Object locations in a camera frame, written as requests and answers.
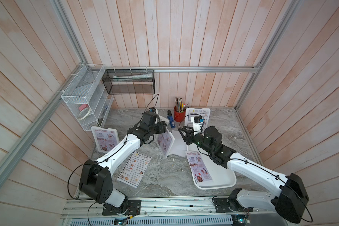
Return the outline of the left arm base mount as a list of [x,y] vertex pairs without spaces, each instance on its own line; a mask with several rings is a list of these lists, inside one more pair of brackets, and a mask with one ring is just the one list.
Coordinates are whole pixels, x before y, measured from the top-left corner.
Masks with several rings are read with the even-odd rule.
[[141,200],[128,199],[124,200],[124,203],[120,207],[114,207],[111,204],[104,204],[103,216],[136,216],[141,212]]

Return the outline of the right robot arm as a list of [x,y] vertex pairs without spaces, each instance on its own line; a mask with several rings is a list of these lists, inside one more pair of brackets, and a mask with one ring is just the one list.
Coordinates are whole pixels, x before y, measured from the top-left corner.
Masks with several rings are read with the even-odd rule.
[[226,170],[236,171],[263,186],[266,192],[251,192],[236,188],[228,197],[229,209],[233,212],[247,208],[257,208],[277,212],[285,220],[298,224],[308,211],[309,196],[302,179],[292,173],[284,175],[267,169],[236,152],[222,143],[222,135],[214,127],[204,132],[196,132],[183,127],[179,132],[189,146],[195,144],[206,152],[216,165]]

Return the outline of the dim sum inn menu sheet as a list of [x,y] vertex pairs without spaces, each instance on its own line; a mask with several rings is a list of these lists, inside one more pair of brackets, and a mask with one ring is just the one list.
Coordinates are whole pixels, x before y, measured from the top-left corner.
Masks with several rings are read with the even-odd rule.
[[134,152],[119,174],[117,180],[133,188],[137,188],[151,160],[152,158],[147,155]]

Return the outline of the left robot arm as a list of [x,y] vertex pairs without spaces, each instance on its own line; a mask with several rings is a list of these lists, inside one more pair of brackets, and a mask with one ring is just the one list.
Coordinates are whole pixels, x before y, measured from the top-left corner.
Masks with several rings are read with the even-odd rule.
[[110,205],[119,213],[125,213],[128,197],[114,188],[112,174],[128,156],[142,145],[150,144],[150,138],[165,133],[166,129],[166,122],[160,120],[155,108],[144,112],[141,120],[128,130],[125,138],[110,152],[83,164],[79,190],[97,203]]

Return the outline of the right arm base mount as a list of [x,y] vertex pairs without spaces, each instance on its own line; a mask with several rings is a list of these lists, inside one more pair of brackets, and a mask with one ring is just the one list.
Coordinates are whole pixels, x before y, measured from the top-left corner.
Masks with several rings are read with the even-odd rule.
[[253,212],[253,208],[244,208],[240,205],[240,203],[237,201],[237,195],[242,191],[241,188],[234,189],[229,197],[226,198],[219,198],[217,196],[214,196],[212,198],[212,203],[215,206],[216,213],[230,213],[230,212],[244,212],[249,213]]

